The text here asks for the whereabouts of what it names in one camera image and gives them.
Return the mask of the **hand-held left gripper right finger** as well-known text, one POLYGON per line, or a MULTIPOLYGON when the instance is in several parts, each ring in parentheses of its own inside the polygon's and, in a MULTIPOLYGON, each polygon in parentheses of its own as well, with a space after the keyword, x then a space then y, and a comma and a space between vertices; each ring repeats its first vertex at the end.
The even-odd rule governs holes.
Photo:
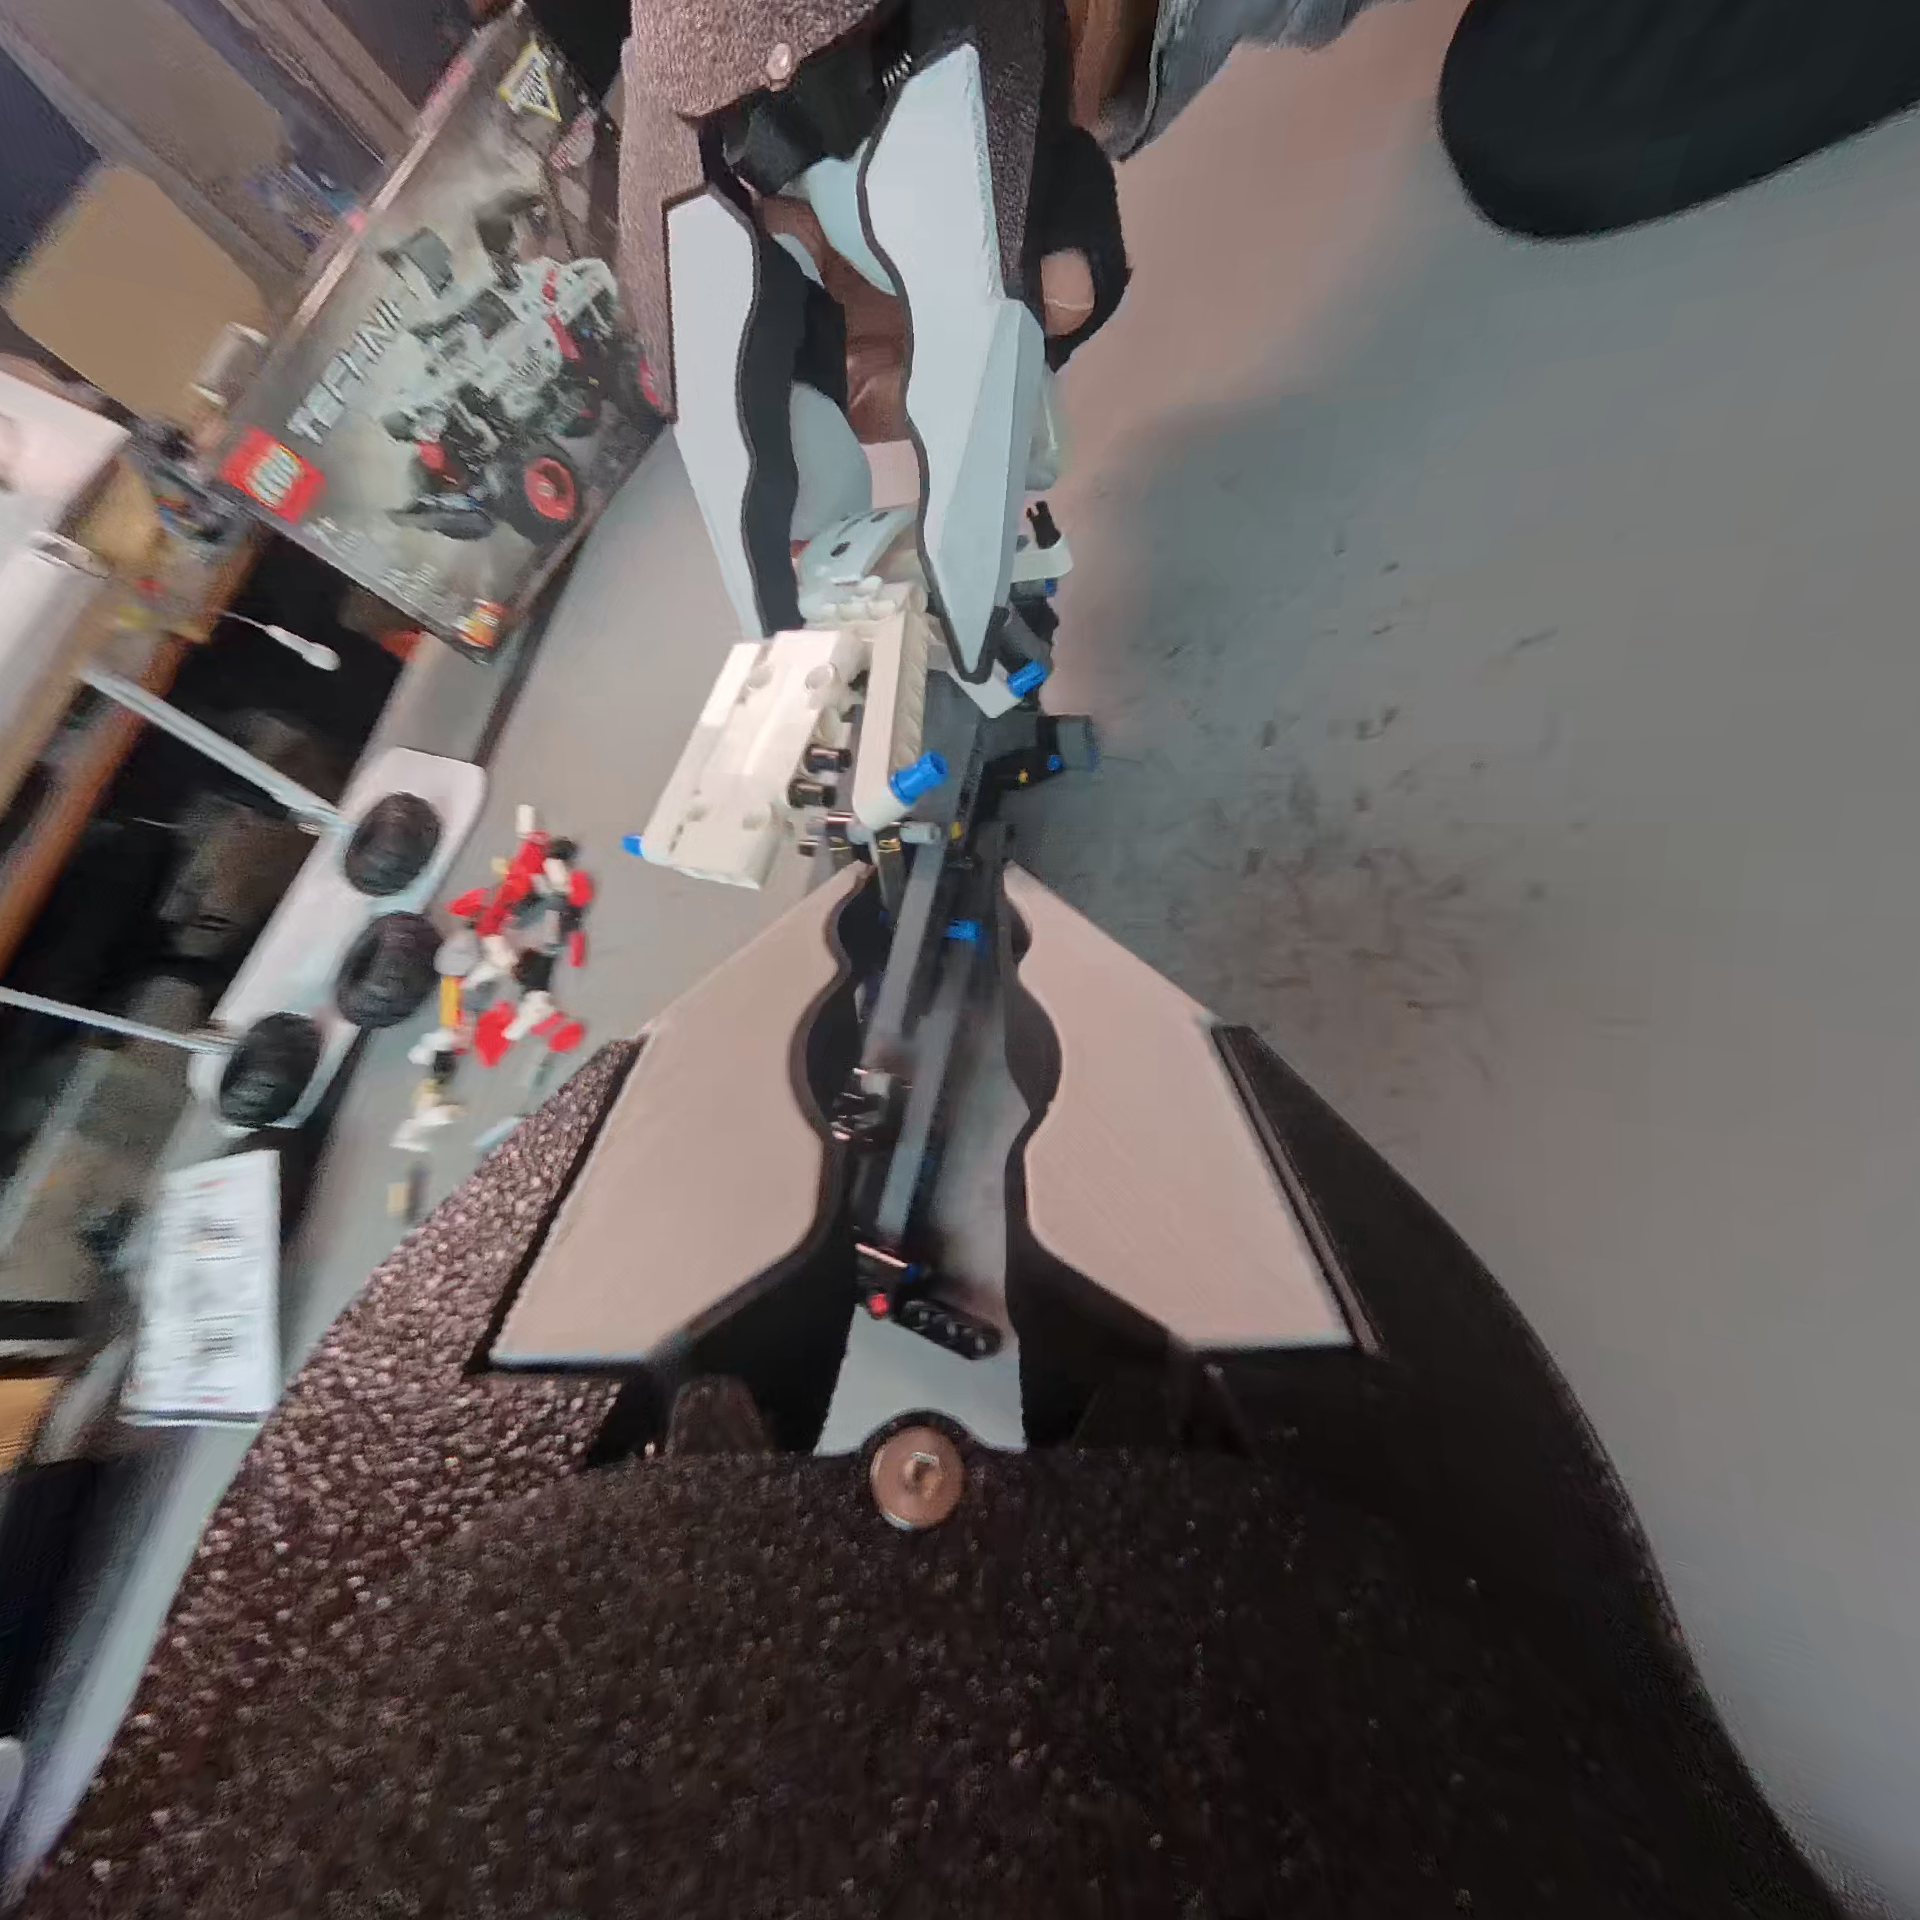
POLYGON ((1003 1294, 1034 1451, 1108 1399, 1184 1424, 1227 1367, 1355 1354, 1335 1254, 1261 1116, 1227 1024, 1068 906, 1003 874, 1003 1294))

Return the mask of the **pile of red white brick parts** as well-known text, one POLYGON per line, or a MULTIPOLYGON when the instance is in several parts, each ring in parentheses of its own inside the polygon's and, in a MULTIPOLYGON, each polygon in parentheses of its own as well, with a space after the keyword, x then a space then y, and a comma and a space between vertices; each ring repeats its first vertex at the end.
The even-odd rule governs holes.
POLYGON ((431 958, 437 1026, 405 1056, 418 1077, 390 1136, 403 1159, 427 1159, 465 1116, 465 1067, 490 1073, 526 1056, 533 1067, 517 1111, 530 1113, 552 1067, 585 1044, 587 1024, 563 1008, 560 989, 587 967, 593 900, 578 840, 544 828, 537 807, 522 805, 513 854, 447 906, 451 933, 431 958))

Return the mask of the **white document stand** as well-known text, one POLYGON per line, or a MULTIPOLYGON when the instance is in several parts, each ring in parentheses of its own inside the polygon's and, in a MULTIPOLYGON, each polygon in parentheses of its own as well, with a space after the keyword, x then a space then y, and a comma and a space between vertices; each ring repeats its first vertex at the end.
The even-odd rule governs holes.
POLYGON ((218 1067, 225 1066, 230 1048, 239 1044, 239 1036, 251 1032, 251 1024, 267 1012, 304 1012, 324 1032, 324 1056, 297 1111, 284 1123, 279 1123, 279 1131, 297 1128, 324 1104, 324 1093, 334 1085, 338 1073, 366 1033, 350 1026, 334 1003, 334 982, 346 948, 358 942, 359 929, 370 916, 399 909, 427 915, 431 906, 453 854, 480 817, 486 772, 483 766, 468 759, 388 749, 359 766, 340 800, 327 800, 280 768, 244 751, 222 732, 213 732, 208 726, 188 718, 182 706, 141 695, 130 681, 99 678, 96 687, 115 703, 138 710, 158 732, 205 756, 213 766, 257 785, 284 815, 291 815, 297 828, 308 830, 312 850, 289 882, 284 896, 263 919, 254 948, 234 973, 225 995, 217 1003, 201 1032, 180 1033, 130 1018, 99 1012, 82 1003, 20 994, 9 985, 3 985, 3 1008, 103 1032, 123 1041, 150 1041, 184 1050, 192 1058, 188 1088, 213 1113, 218 1067), (379 798, 396 789, 418 795, 438 812, 442 840, 427 874, 405 894, 390 900, 370 900, 346 885, 342 852, 359 815, 366 815, 379 798))

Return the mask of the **wooden side table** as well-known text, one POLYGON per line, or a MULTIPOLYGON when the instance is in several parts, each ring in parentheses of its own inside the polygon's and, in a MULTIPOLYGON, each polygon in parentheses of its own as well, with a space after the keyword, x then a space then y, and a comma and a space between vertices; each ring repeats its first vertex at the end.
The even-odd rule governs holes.
POLYGON ((96 681, 119 678, 166 701, 182 665, 225 619, 263 550, 260 532, 239 532, 182 597, 160 606, 119 582, 107 584, 62 641, 57 678, 34 695, 34 710, 3 745, 3 967, 43 909, 62 870, 77 854, 96 807, 115 782, 149 720, 107 698, 96 681))

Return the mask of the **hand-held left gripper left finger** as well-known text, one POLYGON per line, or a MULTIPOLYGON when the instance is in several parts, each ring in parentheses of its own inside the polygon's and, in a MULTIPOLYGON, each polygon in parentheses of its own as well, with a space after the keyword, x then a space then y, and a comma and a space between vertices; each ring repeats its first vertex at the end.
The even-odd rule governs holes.
POLYGON ((667 1416, 730 1377, 777 1451, 812 1452, 849 1349, 849 1159, 829 1075, 857 1056, 840 916, 857 870, 802 894, 652 1018, 490 1326, 497 1375, 603 1375, 667 1416))

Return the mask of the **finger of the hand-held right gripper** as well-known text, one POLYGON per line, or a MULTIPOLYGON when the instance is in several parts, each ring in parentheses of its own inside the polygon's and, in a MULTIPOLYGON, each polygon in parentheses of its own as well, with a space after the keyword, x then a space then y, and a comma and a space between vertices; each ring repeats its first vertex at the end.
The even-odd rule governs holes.
POLYGON ((983 713, 1021 703, 997 633, 1012 582, 1044 329, 1007 291, 971 42, 912 69, 857 166, 857 213, 908 318, 903 411, 918 554, 947 670, 983 713))
POLYGON ((794 376, 802 267, 725 192, 667 213, 678 447, 744 637, 797 630, 794 376))

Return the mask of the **grey desk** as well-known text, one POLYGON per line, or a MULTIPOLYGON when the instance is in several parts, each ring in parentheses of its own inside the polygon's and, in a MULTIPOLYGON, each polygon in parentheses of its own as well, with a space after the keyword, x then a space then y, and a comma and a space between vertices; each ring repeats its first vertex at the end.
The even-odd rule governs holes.
POLYGON ((1456 3, 1118 166, 1021 852, 1456 1227, 1754 1776, 1916 1912, 1916 118, 1574 246, 1434 139, 1456 3))

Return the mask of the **person's right hand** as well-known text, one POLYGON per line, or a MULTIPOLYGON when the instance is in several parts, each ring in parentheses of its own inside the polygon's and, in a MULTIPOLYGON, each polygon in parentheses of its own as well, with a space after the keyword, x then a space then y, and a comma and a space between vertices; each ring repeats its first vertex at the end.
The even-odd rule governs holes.
MULTIPOLYGON (((1148 87, 1158 3, 1065 3, 1068 115, 1094 140, 1117 139, 1148 87)), ((1044 332, 1091 318, 1094 279, 1077 250, 1051 250, 1039 267, 1044 332)))

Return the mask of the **brick-built truck chassis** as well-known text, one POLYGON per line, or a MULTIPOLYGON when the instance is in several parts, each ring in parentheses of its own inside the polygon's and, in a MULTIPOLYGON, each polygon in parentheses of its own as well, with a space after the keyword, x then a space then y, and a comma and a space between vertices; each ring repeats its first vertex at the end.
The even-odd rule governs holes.
POLYGON ((912 512, 874 507, 800 550, 808 626, 739 641, 627 852, 692 880, 761 885, 783 854, 812 882, 857 870, 857 1058, 829 1077, 849 1154, 857 1308, 951 1356, 990 1361, 997 1321, 939 1275, 929 1186, 963 1026, 999 965, 1003 805, 1100 766, 1086 713, 1044 710, 1054 594, 1012 590, 1021 703, 983 713, 947 670, 912 512))

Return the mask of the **printed sticker sheet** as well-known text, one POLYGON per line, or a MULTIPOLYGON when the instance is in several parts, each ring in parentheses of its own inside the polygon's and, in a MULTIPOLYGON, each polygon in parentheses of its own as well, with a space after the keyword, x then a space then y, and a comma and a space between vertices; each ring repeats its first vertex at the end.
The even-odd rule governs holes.
POLYGON ((138 1275, 130 1424, 260 1424, 280 1399, 280 1159, 169 1171, 138 1275))

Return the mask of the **black toy tyre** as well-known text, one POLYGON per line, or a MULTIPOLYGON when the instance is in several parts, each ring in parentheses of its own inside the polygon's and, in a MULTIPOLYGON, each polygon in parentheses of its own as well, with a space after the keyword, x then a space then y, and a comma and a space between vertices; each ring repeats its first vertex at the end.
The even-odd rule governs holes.
POLYGON ((358 1032, 390 1032, 438 994, 442 933, 427 915, 370 916, 346 948, 334 1003, 358 1032))
POLYGON ((217 1113, 238 1131, 267 1131, 284 1123, 324 1056, 324 1032, 304 1012, 267 1012, 251 1024, 218 1067, 217 1113))
POLYGON ((390 789, 355 824, 342 852, 342 880, 359 896, 390 900, 427 874, 438 840, 438 812, 413 789, 390 789))

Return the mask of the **toy truck set box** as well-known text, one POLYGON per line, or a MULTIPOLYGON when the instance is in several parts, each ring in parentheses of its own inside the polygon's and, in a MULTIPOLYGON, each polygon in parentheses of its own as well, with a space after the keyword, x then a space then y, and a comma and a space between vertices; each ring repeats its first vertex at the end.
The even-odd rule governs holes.
POLYGON ((490 657, 664 429, 615 279, 615 186, 600 95, 505 6, 234 403, 217 492, 490 657))

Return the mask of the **beige chair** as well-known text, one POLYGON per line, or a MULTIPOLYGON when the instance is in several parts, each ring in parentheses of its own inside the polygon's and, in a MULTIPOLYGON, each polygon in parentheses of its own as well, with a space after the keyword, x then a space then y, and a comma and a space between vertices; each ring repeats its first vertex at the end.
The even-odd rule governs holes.
POLYGON ((112 403, 175 424, 225 327, 272 322, 254 279, 154 183, 109 163, 3 279, 3 313, 112 403))

